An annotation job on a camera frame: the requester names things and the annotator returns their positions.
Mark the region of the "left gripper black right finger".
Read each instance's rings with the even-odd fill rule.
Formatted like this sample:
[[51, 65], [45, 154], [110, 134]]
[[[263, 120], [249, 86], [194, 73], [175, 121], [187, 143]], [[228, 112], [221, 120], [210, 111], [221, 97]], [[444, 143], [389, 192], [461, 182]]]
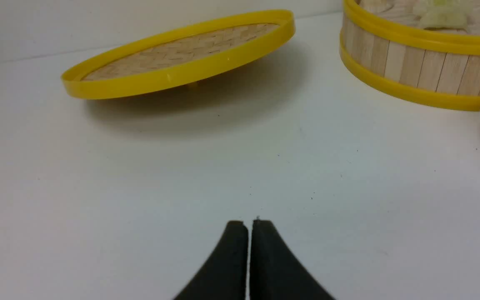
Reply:
[[299, 262], [270, 220], [254, 220], [252, 224], [250, 298], [334, 299]]

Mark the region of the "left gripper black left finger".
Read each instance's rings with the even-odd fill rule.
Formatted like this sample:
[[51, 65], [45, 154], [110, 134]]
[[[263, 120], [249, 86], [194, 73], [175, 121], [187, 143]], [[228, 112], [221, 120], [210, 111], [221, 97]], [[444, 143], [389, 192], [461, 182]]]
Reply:
[[229, 221], [216, 247], [176, 300], [244, 300], [248, 262], [248, 229]]

